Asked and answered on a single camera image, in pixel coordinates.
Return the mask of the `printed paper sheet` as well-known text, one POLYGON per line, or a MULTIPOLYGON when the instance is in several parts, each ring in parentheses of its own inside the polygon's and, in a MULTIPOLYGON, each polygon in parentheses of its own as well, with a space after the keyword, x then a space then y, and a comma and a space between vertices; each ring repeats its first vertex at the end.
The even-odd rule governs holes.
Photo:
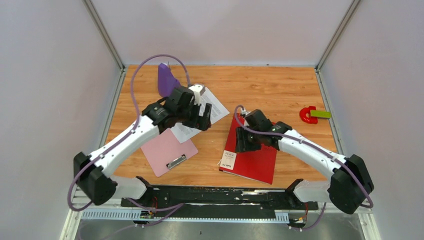
POLYGON ((176 139, 182 144, 227 116, 230 112, 208 87, 195 95, 190 109, 189 120, 178 122, 171 128, 176 139))

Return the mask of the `red folder with black inside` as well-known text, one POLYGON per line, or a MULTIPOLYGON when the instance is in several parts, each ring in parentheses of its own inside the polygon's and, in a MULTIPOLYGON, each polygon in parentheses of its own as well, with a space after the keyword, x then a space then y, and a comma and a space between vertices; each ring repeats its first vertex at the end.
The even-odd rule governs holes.
POLYGON ((233 118, 225 148, 219 162, 219 170, 243 178, 272 184, 277 150, 265 145, 261 149, 236 153, 236 128, 240 125, 233 118))

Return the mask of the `pink clipboard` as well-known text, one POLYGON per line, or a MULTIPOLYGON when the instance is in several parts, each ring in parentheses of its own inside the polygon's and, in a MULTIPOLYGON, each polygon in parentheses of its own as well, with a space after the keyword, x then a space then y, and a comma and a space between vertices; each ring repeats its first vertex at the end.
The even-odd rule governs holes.
POLYGON ((180 143, 171 129, 167 129, 149 140, 140 149, 156 177, 161 177, 169 172, 170 169, 167 169, 166 164, 181 155, 186 155, 188 160, 198 153, 198 149, 191 140, 180 143))

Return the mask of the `metal clipboard clip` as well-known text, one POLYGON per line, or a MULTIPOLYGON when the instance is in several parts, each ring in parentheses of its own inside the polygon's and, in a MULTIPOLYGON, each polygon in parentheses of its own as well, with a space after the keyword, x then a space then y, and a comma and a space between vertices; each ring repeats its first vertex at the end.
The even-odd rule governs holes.
POLYGON ((184 161, 187 160, 187 157, 185 154, 182 154, 181 156, 179 156, 178 158, 175 158, 174 160, 172 160, 171 162, 166 164, 167 169, 171 170, 172 168, 178 166, 179 164, 183 163, 184 161))

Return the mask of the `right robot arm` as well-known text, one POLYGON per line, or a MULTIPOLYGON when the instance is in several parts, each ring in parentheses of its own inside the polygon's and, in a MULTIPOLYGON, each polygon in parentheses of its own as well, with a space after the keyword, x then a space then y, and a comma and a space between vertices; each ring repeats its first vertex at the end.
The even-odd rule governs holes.
POLYGON ((374 183, 360 156, 328 150, 290 125, 282 121, 272 122, 259 109, 247 111, 238 105, 233 117, 237 123, 236 153, 271 147, 298 158, 325 176, 325 181, 300 179, 293 183, 285 195, 290 208, 298 209, 307 202, 330 202, 343 213, 352 215, 360 207, 374 207, 370 196, 375 189, 374 183))

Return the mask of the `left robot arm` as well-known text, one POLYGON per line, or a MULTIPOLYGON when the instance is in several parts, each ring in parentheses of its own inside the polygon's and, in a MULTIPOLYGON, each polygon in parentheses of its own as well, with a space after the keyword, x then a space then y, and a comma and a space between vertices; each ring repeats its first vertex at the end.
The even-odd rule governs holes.
POLYGON ((140 177, 115 176, 115 170, 142 145, 177 123, 206 131, 211 127, 210 103, 202 104, 206 88, 202 84, 179 86, 164 97, 137 111, 136 120, 117 137, 90 154, 79 152, 73 158, 73 185, 89 198, 89 204, 102 205, 112 198, 129 198, 149 206, 153 193, 140 177))

